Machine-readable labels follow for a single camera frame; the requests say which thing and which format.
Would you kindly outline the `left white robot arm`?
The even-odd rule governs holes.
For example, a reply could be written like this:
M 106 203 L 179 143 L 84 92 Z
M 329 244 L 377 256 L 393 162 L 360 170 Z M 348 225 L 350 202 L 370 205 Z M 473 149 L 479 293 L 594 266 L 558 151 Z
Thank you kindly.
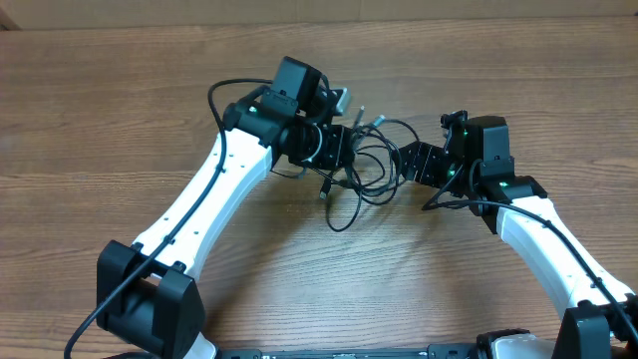
M 333 124 L 350 105 L 316 68 L 285 57 L 271 80 L 212 112 L 213 148 L 168 210 L 130 245 L 111 241 L 97 262 L 89 321 L 138 347 L 138 358 L 217 358 L 203 334 L 197 282 L 239 205 L 280 157 L 333 171 L 353 160 L 351 129 Z

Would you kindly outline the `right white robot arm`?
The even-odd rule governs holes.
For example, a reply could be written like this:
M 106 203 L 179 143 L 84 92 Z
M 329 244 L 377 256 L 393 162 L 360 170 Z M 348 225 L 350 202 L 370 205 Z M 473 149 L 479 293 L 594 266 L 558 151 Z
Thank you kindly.
M 555 340 L 523 329 L 478 336 L 461 358 L 634 358 L 637 295 L 610 274 L 560 219 L 546 190 L 519 176 L 505 118 L 441 118 L 445 142 L 415 141 L 393 153 L 406 180 L 436 189 L 423 206 L 462 209 L 482 218 L 524 261 L 560 319 Z

